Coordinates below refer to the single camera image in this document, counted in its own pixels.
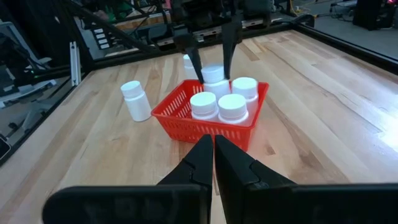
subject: cable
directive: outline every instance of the cable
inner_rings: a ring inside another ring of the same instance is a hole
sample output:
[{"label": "cable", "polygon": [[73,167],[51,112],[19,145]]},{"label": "cable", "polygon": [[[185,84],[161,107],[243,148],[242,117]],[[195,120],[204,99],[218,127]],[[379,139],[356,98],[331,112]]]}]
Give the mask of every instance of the cable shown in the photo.
[{"label": "cable", "polygon": [[141,21],[141,23],[140,23],[131,33],[129,33],[129,35],[135,34],[136,31],[138,30],[138,28],[140,28],[140,26],[141,26],[149,17],[150,17],[150,16],[147,16],[145,19],[143,19],[143,20]]},{"label": "cable", "polygon": [[289,2],[290,2],[290,12],[293,12],[293,14],[295,15],[295,16],[299,16],[299,15],[297,15],[297,13],[294,11],[294,8],[293,8],[293,3],[292,3],[292,0],[289,0]]},{"label": "cable", "polygon": [[325,16],[332,16],[330,13],[323,13],[323,14],[317,14],[317,15],[313,15],[314,18],[319,18],[319,17],[325,17]]},{"label": "cable", "polygon": [[311,9],[307,8],[307,7],[303,7],[303,6],[297,6],[298,9],[296,10],[296,13],[301,13],[301,14],[305,14],[305,13],[309,13],[311,11]]},{"label": "cable", "polygon": [[337,20],[343,21],[343,22],[352,22],[352,20],[344,18],[344,15],[342,13],[337,13],[336,6],[333,6],[332,10],[334,11],[334,13],[330,14],[332,19],[337,19]]}]

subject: wooden table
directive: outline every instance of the wooden table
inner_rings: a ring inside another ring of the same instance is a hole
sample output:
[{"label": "wooden table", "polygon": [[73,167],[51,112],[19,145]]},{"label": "wooden table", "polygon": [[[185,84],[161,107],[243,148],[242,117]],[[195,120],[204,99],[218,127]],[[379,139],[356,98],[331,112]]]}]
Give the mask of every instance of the wooden table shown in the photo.
[{"label": "wooden table", "polygon": [[[201,50],[222,62],[221,46]],[[232,78],[270,84],[248,153],[299,184],[397,182],[398,79],[294,31],[244,40]],[[0,168],[0,222],[38,223],[72,185],[152,185],[192,144],[155,118],[132,121],[119,87],[139,80],[155,106],[185,78],[180,54],[92,72]],[[211,221],[224,223],[213,192]]]},{"label": "wooden table", "polygon": [[[142,8],[142,10],[145,12],[147,12],[149,9],[150,9],[150,7]],[[168,11],[166,11],[165,13],[166,13],[167,20],[171,21],[170,13]],[[127,17],[138,16],[138,15],[141,15],[141,13],[139,13],[138,11],[133,11]],[[145,17],[144,17],[144,18],[134,19],[134,20],[125,21],[125,22],[118,22],[117,24],[115,24],[115,26],[121,30],[128,30],[128,29],[135,29],[139,25],[141,25],[141,27],[144,27],[144,26],[148,26],[148,25],[160,24],[163,22],[164,22],[164,20],[163,20],[162,14],[158,13],[158,14],[151,15],[147,19],[145,19]]]}]

